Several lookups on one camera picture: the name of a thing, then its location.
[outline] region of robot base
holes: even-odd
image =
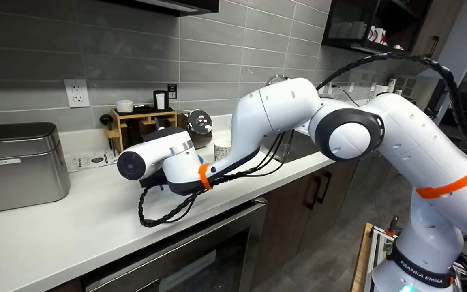
[[[453,292],[453,286],[438,289],[411,278],[390,260],[377,267],[373,283],[378,292]]]

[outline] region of orange ring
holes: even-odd
[[[200,181],[201,181],[201,186],[203,186],[205,190],[211,190],[213,189],[211,182],[208,182],[208,178],[206,178],[206,171],[208,171],[210,166],[211,165],[201,165],[200,171],[198,171]]]
[[[453,194],[456,190],[461,190],[467,187],[467,176],[464,176],[463,179],[453,182],[453,184],[448,184],[448,186],[443,186],[443,187],[438,187],[438,189],[417,189],[416,192],[425,199],[425,200],[435,200],[435,199],[440,199],[446,194]]]

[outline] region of electrical outlet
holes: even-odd
[[[86,80],[65,80],[70,108],[90,108]]]

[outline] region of upper cabinet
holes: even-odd
[[[435,57],[463,0],[333,0],[325,46]]]
[[[122,2],[124,6],[145,7],[154,12],[169,14],[169,15],[203,15],[203,14],[218,14],[219,0],[112,0]]]

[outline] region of metal container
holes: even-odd
[[[0,212],[59,202],[69,192],[54,124],[0,126]]]

